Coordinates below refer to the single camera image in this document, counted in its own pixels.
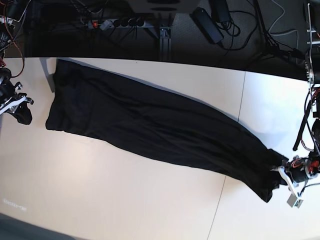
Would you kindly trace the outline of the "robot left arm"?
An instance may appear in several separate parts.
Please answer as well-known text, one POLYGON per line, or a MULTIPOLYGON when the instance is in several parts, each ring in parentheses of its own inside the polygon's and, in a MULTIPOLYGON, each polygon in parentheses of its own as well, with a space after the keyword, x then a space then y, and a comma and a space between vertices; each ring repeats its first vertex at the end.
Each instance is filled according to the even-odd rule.
POLYGON ((287 203, 298 207, 302 203, 302 195, 306 188, 316 184, 308 184, 320 175, 320 2, 308 0, 306 5, 308 33, 308 49, 305 54, 306 79, 309 84, 304 101, 303 118, 292 150, 302 145, 309 152, 308 156, 294 156, 292 161, 283 160, 280 166, 272 170, 278 172, 286 182, 290 191, 287 203))

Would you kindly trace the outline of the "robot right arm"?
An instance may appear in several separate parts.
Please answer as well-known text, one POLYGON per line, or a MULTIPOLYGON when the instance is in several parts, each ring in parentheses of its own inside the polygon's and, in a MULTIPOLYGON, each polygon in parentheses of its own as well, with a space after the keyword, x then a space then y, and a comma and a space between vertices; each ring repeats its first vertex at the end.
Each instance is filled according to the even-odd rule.
POLYGON ((17 44, 17 38, 26 20, 29 0, 2 0, 0 2, 0 113, 7 113, 22 125, 30 125, 33 117, 28 104, 34 103, 26 93, 18 92, 23 88, 18 81, 11 79, 19 77, 25 69, 25 57, 17 44), (22 60, 18 74, 13 75, 4 61, 6 50, 14 46, 22 60))

